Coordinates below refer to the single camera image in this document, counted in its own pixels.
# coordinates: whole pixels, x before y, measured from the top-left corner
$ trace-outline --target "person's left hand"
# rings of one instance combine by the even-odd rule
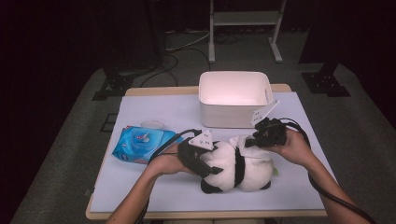
[[[155,158],[146,169],[151,169],[158,175],[172,175],[178,172],[186,172],[194,175],[194,172],[185,167],[177,156],[178,144],[168,147],[162,154]]]

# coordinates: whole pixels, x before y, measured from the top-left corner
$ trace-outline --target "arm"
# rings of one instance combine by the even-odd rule
[[[157,157],[146,167],[128,195],[111,214],[106,223],[135,223],[148,202],[149,195],[158,177],[178,172],[191,173],[189,169],[183,166],[177,156],[166,155],[166,153],[175,152],[177,152],[177,145],[170,146],[165,150],[164,155]]]
[[[286,160],[302,165],[313,177],[315,182],[330,194],[354,204],[347,194],[341,189],[332,178],[329,171],[321,161],[315,156],[303,137],[293,130],[287,130],[288,140],[285,146],[267,148]],[[331,223],[369,223],[363,217],[352,212],[343,205],[336,203],[320,194],[320,199],[326,209]]]

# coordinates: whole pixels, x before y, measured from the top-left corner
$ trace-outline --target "white shelf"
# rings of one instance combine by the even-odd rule
[[[275,25],[278,11],[215,12],[214,25]]]

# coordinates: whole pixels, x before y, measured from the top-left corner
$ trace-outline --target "gray carpet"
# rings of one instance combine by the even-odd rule
[[[316,72],[321,64],[298,64],[307,33],[280,33],[278,46],[284,59],[276,63],[267,44],[269,34],[234,35],[239,41],[216,45],[213,71],[245,70],[266,74],[271,83],[287,83],[297,91],[335,176],[357,205],[377,223],[396,220],[396,132],[362,89],[356,76],[339,65],[335,76],[350,97],[329,98],[312,94],[301,77]],[[189,43],[197,35],[173,34],[168,48]],[[207,44],[191,48],[207,54]],[[177,65],[171,70],[179,86],[198,85],[199,76],[209,69],[204,55],[185,49],[173,53]],[[165,57],[163,66],[175,65]],[[145,75],[135,80],[139,87]],[[85,210],[111,133],[100,132],[106,116],[117,113],[120,97],[93,101],[105,81],[101,69],[87,82],[47,158],[41,166],[12,223],[103,223],[85,217]],[[163,73],[144,83],[144,87],[175,86],[175,79]],[[329,223],[326,217],[276,218],[283,224]]]

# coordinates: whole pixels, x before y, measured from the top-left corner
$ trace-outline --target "white tabletop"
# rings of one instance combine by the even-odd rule
[[[296,120],[307,132],[312,149],[332,174],[296,92],[274,92],[278,106],[269,118]],[[109,142],[100,174],[92,195],[92,213],[111,213],[131,189],[146,165],[120,161],[111,155],[122,128],[139,126],[145,120],[158,120],[165,129],[182,132],[187,129],[207,130],[200,121],[196,94],[163,96],[124,96]],[[239,134],[252,134],[254,129],[210,129],[214,141],[228,141]],[[246,193],[239,189],[205,194],[200,189],[201,177],[188,174],[160,177],[152,194],[148,212],[206,211],[304,211],[323,210],[318,193],[311,187],[306,170],[272,154],[279,175],[272,179],[271,188]]]

